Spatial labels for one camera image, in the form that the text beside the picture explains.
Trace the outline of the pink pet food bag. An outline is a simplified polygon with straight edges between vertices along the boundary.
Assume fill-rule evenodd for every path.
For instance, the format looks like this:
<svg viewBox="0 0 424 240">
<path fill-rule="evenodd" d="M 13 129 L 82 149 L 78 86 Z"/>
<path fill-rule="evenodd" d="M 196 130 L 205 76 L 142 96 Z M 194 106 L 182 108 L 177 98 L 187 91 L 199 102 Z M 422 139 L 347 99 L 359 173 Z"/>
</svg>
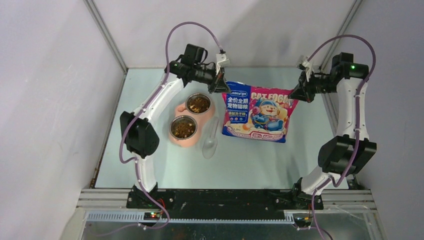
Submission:
<svg viewBox="0 0 424 240">
<path fill-rule="evenodd" d="M 291 90 L 252 86 L 228 81 L 231 93 L 223 93 L 222 134 L 249 140 L 285 143 L 290 118 L 298 100 Z"/>
</svg>

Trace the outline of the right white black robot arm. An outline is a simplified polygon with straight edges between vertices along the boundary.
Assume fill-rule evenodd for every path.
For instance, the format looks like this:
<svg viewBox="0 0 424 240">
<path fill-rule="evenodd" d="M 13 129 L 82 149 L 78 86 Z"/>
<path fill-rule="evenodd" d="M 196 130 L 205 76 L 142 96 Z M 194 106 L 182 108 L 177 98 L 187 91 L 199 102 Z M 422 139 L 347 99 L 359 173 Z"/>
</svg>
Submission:
<svg viewBox="0 0 424 240">
<path fill-rule="evenodd" d="M 355 63 L 352 53 L 341 52 L 332 58 L 329 73 L 314 72 L 306 56 L 299 58 L 297 67 L 302 72 L 290 99 L 310 103 L 317 94 L 336 93 L 338 97 L 335 136 L 320 148 L 317 167 L 299 180 L 299 190 L 290 196 L 295 208 L 304 209 L 312 195 L 358 174 L 376 153 L 377 144 L 370 140 L 365 122 L 368 65 Z"/>
</svg>

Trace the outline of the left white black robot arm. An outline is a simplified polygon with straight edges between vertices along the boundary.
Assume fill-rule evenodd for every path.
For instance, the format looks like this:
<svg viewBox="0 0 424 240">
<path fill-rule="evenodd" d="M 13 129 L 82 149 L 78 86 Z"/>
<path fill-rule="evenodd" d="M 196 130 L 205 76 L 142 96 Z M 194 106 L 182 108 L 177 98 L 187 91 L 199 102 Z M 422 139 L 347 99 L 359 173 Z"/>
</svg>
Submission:
<svg viewBox="0 0 424 240">
<path fill-rule="evenodd" d="M 170 60 L 166 56 L 164 74 L 153 92 L 135 110 L 123 111 L 119 117 L 119 160 L 122 164 L 134 162 L 136 186 L 142 190 L 138 201 L 145 208 L 153 208 L 158 202 L 158 194 L 152 191 L 157 186 L 153 154 L 158 149 L 160 138 L 153 123 L 192 81 L 207 85 L 210 94 L 230 92 L 225 79 L 225 66 L 230 64 L 226 52 L 221 48 L 216 60 L 210 63 L 205 63 L 207 56 L 205 48 L 190 43 L 177 59 Z"/>
</svg>

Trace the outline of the clear plastic scoop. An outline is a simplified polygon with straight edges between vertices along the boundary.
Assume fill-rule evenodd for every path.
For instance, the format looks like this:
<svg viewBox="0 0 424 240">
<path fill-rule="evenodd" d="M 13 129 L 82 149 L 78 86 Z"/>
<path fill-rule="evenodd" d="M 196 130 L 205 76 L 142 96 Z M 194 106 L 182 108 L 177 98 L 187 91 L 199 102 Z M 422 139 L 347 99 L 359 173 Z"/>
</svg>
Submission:
<svg viewBox="0 0 424 240">
<path fill-rule="evenodd" d="M 211 159 L 216 152 L 218 145 L 218 139 L 216 137 L 218 126 L 219 118 L 215 116 L 211 119 L 209 131 L 202 146 L 202 155 L 205 159 Z"/>
</svg>

